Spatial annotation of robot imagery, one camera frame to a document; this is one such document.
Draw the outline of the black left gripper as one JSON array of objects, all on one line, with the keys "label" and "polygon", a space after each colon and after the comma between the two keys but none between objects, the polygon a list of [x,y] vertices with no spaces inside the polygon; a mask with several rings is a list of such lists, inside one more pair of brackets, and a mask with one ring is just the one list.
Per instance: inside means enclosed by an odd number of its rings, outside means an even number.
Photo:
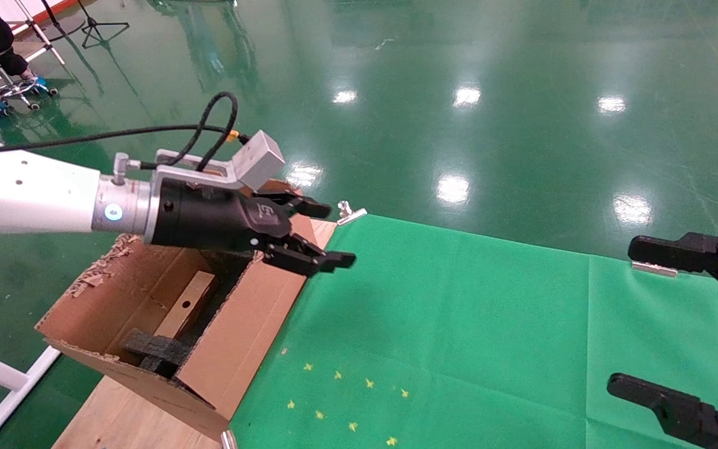
[{"label": "black left gripper", "polygon": [[165,179],[158,190],[143,241],[157,246],[208,251],[263,252],[263,261],[286,272],[311,278],[351,268],[350,252],[328,252],[311,239],[292,233],[291,216],[327,219],[328,204],[288,188],[241,190],[200,186]]}]

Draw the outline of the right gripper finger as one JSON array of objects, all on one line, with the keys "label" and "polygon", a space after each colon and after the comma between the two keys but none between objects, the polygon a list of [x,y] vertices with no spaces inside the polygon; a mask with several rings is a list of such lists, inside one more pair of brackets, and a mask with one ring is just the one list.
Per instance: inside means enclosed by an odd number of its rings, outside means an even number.
[{"label": "right gripper finger", "polygon": [[686,233],[676,241],[636,236],[629,243],[632,261],[690,273],[707,273],[718,281],[718,236]]},{"label": "right gripper finger", "polygon": [[718,410],[697,396],[626,374],[610,375],[610,395],[646,407],[664,434],[701,448],[718,448]]}]

